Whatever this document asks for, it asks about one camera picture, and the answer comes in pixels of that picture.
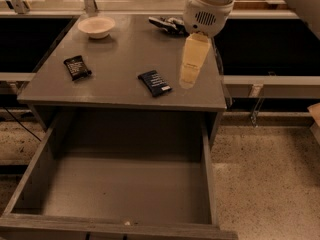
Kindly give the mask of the white gripper with vent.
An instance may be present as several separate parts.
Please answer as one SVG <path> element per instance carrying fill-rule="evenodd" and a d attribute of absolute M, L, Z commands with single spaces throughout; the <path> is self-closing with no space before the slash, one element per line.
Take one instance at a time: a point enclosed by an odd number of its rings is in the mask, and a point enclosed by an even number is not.
<path fill-rule="evenodd" d="M 211 48 L 208 37 L 223 29 L 233 6 L 234 0 L 186 0 L 183 21 L 190 35 L 185 41 L 180 67 L 182 88 L 194 86 Z"/>

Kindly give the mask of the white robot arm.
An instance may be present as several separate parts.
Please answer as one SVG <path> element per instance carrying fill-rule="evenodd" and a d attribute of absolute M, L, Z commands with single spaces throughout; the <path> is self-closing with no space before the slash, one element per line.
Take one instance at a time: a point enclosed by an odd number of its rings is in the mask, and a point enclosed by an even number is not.
<path fill-rule="evenodd" d="M 307 22 L 312 33 L 319 34 L 320 0 L 285 0 L 294 14 Z M 228 17 L 234 7 L 235 0 L 186 0 L 183 13 L 184 27 L 189 34 L 186 39 L 180 80 L 191 87 L 195 84 L 207 54 L 214 46 L 214 37 L 218 35 L 228 22 Z M 277 70 L 296 71 L 296 76 L 250 76 L 243 82 L 248 84 L 285 85 L 285 86 L 317 86 L 318 76 L 307 76 L 307 69 L 319 68 L 319 54 L 302 45 L 302 37 L 288 28 L 277 38 L 269 29 L 252 37 L 255 29 L 243 28 L 236 30 L 230 38 L 232 45 L 226 50 L 231 58 L 244 60 L 247 68 L 252 67 L 253 60 L 261 60 L 262 68 L 267 70 L 274 57 L 284 56 L 286 63 Z"/>

